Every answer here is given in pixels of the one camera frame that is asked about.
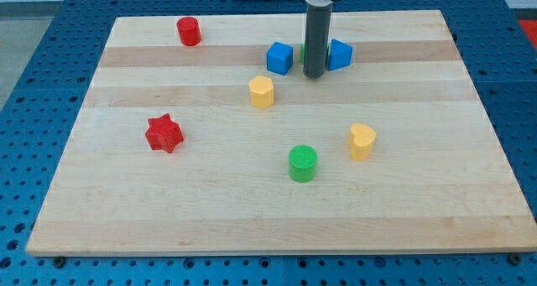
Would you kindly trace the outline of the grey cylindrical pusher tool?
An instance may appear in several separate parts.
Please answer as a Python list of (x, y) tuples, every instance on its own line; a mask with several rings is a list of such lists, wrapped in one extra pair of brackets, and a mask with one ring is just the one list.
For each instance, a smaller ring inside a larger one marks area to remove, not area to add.
[(325, 7), (307, 6), (303, 73), (312, 79), (321, 77), (325, 71), (331, 10), (331, 4)]

